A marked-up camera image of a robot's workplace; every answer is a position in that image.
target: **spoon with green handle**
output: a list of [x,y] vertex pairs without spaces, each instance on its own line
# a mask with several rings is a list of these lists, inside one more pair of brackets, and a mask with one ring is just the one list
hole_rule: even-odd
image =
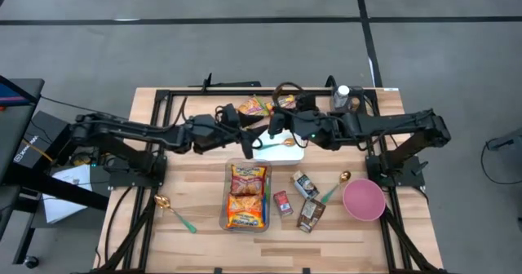
[[181,223],[183,223],[190,232],[192,232],[192,233],[197,232],[197,229],[192,224],[190,224],[189,221],[183,219],[183,217],[181,217],[178,214],[178,212],[174,211],[174,209],[172,209],[172,207],[170,207],[170,200],[168,197],[165,197],[162,195],[156,195],[156,196],[154,196],[154,201],[156,202],[156,205],[158,205],[160,208],[168,209],[170,212],[174,213],[178,217],[179,221],[181,221]]
[[347,182],[350,179],[350,177],[352,177],[352,173],[350,173],[350,171],[344,171],[343,173],[341,173],[341,175],[339,176],[339,182],[335,184],[334,188],[332,188],[321,198],[321,203],[327,203],[334,194],[335,190],[339,187],[339,185],[341,185],[341,183]]

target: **gold spoon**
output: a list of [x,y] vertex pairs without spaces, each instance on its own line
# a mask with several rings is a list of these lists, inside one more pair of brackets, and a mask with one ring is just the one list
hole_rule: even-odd
[[261,149],[271,148],[271,147],[275,147],[275,146],[278,146],[278,145],[285,145],[287,147],[293,147],[293,146],[295,146],[295,140],[293,138],[288,138],[288,139],[283,140],[282,143],[263,145],[261,147]]
[[334,188],[332,188],[332,190],[330,190],[328,193],[326,193],[322,198],[321,198],[321,203],[325,204],[327,203],[330,198],[332,197],[332,195],[334,194],[335,190],[339,187],[339,185],[341,185],[341,183],[344,183],[344,182],[347,182],[350,177],[352,177],[352,173],[350,173],[350,171],[346,170],[346,171],[343,171],[341,173],[341,175],[339,176],[339,183],[337,183]]
[[174,209],[172,209],[172,207],[170,207],[170,200],[168,197],[165,197],[162,195],[156,195],[156,196],[154,196],[154,201],[156,202],[156,205],[158,205],[160,208],[168,209],[168,210],[170,210],[170,212],[174,213],[178,217],[179,221],[181,221],[181,223],[183,223],[190,232],[196,233],[197,229],[192,224],[190,224],[189,221],[183,219],[183,217],[181,217],[178,214],[178,212],[174,211]]

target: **wooden tabletop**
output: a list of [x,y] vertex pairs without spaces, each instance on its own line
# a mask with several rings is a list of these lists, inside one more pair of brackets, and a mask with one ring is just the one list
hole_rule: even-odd
[[[130,113],[132,121],[150,122],[156,90],[137,89]],[[399,91],[376,91],[382,115],[404,113]],[[172,121],[182,99],[175,98]],[[245,96],[191,96],[188,97],[185,113],[187,116],[213,114],[217,105],[233,103],[237,107],[247,99]],[[326,111],[329,99],[318,98],[317,104]],[[408,135],[395,138],[400,144]],[[134,148],[144,148],[144,143],[130,140],[127,143]],[[221,267],[224,272],[302,272],[303,267],[310,267],[315,273],[387,272],[379,222],[361,222],[351,217],[343,208],[340,192],[332,196],[312,233],[302,232],[296,227],[303,197],[289,182],[290,176],[296,170],[306,173],[319,188],[321,195],[317,199],[321,199],[338,182],[339,173],[343,170],[350,170],[352,179],[367,178],[365,152],[355,147],[343,147],[340,151],[331,152],[310,143],[299,165],[274,166],[272,192],[286,190],[294,213],[281,219],[272,205],[270,228],[263,233],[230,233],[219,226],[225,162],[230,158],[243,157],[239,145],[231,144],[206,152],[203,156],[193,152],[185,155],[167,152],[166,155],[169,166],[160,193],[172,200],[173,207],[195,225],[198,232],[191,234],[171,212],[158,209],[147,272],[212,272],[215,267]],[[98,247],[102,257],[108,219],[123,191],[124,188],[119,188],[110,197]],[[133,188],[129,192],[116,214],[110,235],[109,256],[129,231],[135,191]],[[410,188],[399,188],[398,193],[408,235],[428,261],[442,267],[426,200]],[[136,240],[133,267],[138,264],[141,236]],[[402,267],[395,234],[392,234],[392,241],[397,267]]]

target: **black metal frame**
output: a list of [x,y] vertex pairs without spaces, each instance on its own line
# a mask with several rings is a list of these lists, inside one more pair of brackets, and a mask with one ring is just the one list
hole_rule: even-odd
[[[203,82],[203,86],[201,89],[186,89],[186,90],[178,90],[178,91],[169,91],[169,90],[159,90],[156,93],[156,97],[154,100],[154,106],[153,106],[153,115],[151,118],[151,124],[157,124],[157,119],[159,118],[159,110],[161,107],[162,102],[166,102],[166,108],[165,113],[163,114],[163,126],[167,126],[168,122],[170,121],[170,116],[172,114],[172,105],[174,102],[174,97],[176,96],[199,96],[199,95],[259,95],[259,96],[265,96],[265,95],[271,95],[272,90],[255,90],[255,89],[249,89],[249,88],[241,88],[237,90],[220,90],[219,88],[213,88],[212,90],[208,89],[210,84],[210,78],[207,78]],[[334,86],[335,81],[333,79],[328,79],[326,82],[325,87],[331,87]],[[332,89],[324,89],[324,90],[306,90],[307,93],[312,95],[319,95],[319,96],[331,96]],[[297,90],[285,90],[282,92],[283,95],[288,94],[297,94],[299,91]],[[379,109],[378,109],[378,99],[375,90],[361,90],[360,95],[364,95],[366,98],[368,98],[373,105],[373,112],[375,115],[379,115]],[[366,110],[366,104],[364,97],[360,97],[360,106],[361,108],[358,110],[358,112],[367,112]],[[387,151],[387,145],[386,142],[382,139],[379,142],[380,150],[381,152]],[[152,149],[151,145],[148,144],[147,150],[150,152]],[[164,155],[164,149],[160,148],[159,155]],[[374,156],[375,150],[374,147],[369,148],[368,150],[368,156]],[[133,218],[130,225],[130,228],[135,230],[135,226],[138,223],[138,218],[140,217],[140,208],[143,203],[144,199],[144,189],[145,188],[138,188],[138,193],[135,198],[135,207],[133,210]],[[397,195],[397,191],[395,187],[388,187],[390,200],[391,200],[391,212],[397,221],[398,226],[404,230],[404,224],[402,221],[402,216],[400,212],[400,204],[399,204],[399,198]],[[157,188],[151,188],[150,196],[152,197],[157,192]],[[148,220],[145,226],[144,231],[144,238],[142,240],[142,246],[141,246],[141,252],[139,255],[139,271],[144,271],[147,265],[147,258],[148,258],[148,248],[150,246],[150,238],[152,235],[152,226],[153,226],[153,212],[148,212]],[[390,273],[394,272],[400,272],[400,271],[411,271],[413,270],[411,259],[409,256],[409,252],[406,249],[406,246],[403,245],[403,243],[400,243],[400,253],[402,257],[402,262],[404,265],[404,269],[398,268],[396,266],[395,262],[395,253],[392,248],[392,239],[390,236],[390,231],[388,227],[388,221],[387,217],[384,214],[380,219],[379,223],[381,226],[381,231],[383,234],[383,244],[384,244],[384,250],[387,257],[387,266]],[[132,257],[132,246],[129,247],[128,251],[126,252],[124,263],[123,263],[123,269],[129,270],[131,267],[131,257]],[[216,268],[215,272],[221,272],[221,268]],[[309,268],[303,269],[303,272],[310,272]]]

